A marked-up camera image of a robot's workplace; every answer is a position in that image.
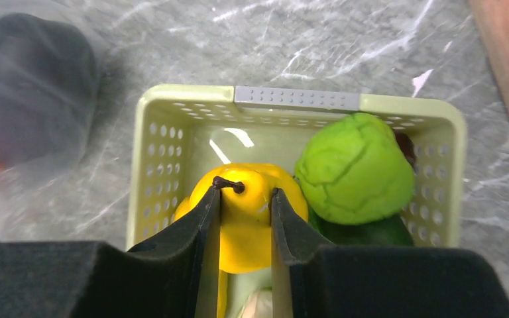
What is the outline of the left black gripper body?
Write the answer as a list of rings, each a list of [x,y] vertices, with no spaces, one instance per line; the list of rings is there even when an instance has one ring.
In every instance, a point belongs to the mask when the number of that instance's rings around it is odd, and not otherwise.
[[[0,163],[77,162],[95,113],[98,66],[75,26],[26,13],[0,17]]]

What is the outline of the dark green avocado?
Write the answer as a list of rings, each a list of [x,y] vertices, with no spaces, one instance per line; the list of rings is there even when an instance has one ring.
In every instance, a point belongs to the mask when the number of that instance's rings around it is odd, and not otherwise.
[[[415,245],[399,214],[362,225],[339,225],[322,219],[309,209],[308,223],[327,240],[339,245]]]

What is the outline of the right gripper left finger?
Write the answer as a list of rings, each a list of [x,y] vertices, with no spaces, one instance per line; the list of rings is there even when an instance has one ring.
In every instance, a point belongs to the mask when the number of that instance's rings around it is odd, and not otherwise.
[[[0,242],[0,317],[215,317],[221,193],[128,251]]]

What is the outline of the small yellow pepper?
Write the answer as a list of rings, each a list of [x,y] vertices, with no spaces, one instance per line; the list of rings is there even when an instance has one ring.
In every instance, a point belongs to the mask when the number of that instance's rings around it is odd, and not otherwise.
[[[196,184],[175,212],[180,219],[190,212],[206,191],[221,190],[220,270],[244,274],[271,265],[272,193],[280,188],[293,210],[308,219],[308,205],[301,188],[284,169],[274,164],[238,163],[214,168]]]

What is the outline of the clear orange zip bag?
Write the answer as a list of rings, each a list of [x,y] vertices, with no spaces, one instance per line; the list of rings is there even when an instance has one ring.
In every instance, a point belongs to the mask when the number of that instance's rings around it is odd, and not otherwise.
[[[53,1],[0,1],[0,238],[30,196],[82,159],[106,41]]]

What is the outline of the dark red fruit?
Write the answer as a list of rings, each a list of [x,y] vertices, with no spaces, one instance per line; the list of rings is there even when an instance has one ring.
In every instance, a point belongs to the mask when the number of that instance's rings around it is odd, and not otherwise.
[[[416,154],[414,152],[414,143],[411,138],[402,132],[395,132],[394,136],[406,160],[414,167],[416,164]]]

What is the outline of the light green pepper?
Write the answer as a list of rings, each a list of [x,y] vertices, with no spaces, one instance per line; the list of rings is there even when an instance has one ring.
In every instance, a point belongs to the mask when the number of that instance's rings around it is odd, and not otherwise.
[[[294,166],[309,206],[322,219],[360,225],[397,214],[414,196],[414,168],[393,130],[367,113],[317,131]]]

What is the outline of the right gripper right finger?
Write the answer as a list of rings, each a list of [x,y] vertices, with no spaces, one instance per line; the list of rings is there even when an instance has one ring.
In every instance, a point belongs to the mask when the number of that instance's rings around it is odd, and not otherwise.
[[[274,189],[274,317],[509,317],[493,267],[459,248],[339,246]]]

